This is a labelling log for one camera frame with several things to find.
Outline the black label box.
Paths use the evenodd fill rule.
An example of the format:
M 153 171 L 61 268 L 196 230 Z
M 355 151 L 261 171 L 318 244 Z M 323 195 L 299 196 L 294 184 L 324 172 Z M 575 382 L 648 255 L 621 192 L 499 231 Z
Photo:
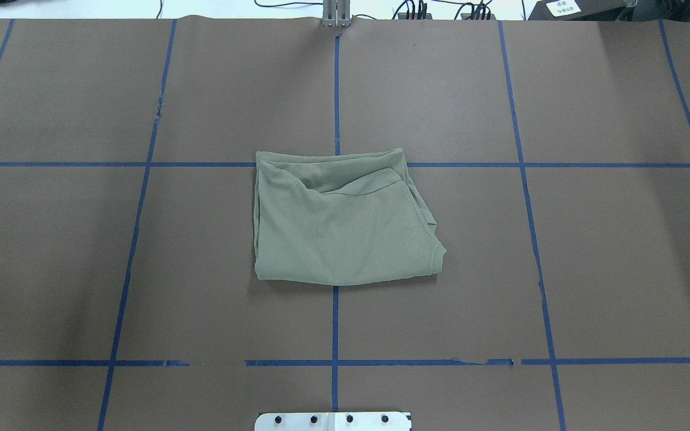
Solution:
M 616 21 L 632 11 L 638 1 L 539 1 L 526 17 L 528 21 Z

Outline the olive green long-sleeve shirt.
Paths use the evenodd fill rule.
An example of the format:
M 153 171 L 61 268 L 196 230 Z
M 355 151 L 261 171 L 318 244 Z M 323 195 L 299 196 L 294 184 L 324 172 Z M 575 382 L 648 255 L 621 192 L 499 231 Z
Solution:
M 364 286 L 440 273 L 446 248 L 402 149 L 256 154 L 255 275 Z

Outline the aluminium frame post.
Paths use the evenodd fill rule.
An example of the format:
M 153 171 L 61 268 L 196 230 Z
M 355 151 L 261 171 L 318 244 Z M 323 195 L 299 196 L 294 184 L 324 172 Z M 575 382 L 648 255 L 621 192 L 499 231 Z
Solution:
M 324 28 L 346 28 L 352 23 L 350 0 L 323 0 L 322 25 Z

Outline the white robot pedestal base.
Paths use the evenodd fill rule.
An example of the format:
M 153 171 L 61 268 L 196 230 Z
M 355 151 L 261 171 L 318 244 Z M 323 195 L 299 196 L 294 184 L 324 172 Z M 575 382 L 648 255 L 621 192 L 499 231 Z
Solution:
M 255 420 L 255 430 L 412 430 L 409 412 L 269 412 Z

